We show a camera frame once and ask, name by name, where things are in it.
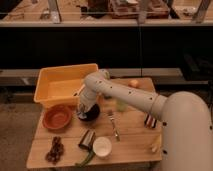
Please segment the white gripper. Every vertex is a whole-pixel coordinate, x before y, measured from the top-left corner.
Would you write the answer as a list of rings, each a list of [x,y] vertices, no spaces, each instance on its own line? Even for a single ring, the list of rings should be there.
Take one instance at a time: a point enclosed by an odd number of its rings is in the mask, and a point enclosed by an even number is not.
[[[77,113],[85,113],[88,118],[89,112],[91,111],[94,105],[95,105],[94,102],[80,100],[77,106]]]

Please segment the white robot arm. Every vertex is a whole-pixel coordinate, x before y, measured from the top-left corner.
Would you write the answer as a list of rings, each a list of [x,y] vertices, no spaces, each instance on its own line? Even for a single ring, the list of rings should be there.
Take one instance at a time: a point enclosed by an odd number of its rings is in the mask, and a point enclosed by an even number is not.
[[[162,171],[213,171],[213,121],[201,97],[187,91],[165,97],[114,83],[108,75],[101,69],[84,78],[82,112],[92,108],[99,93],[117,98],[162,123]]]

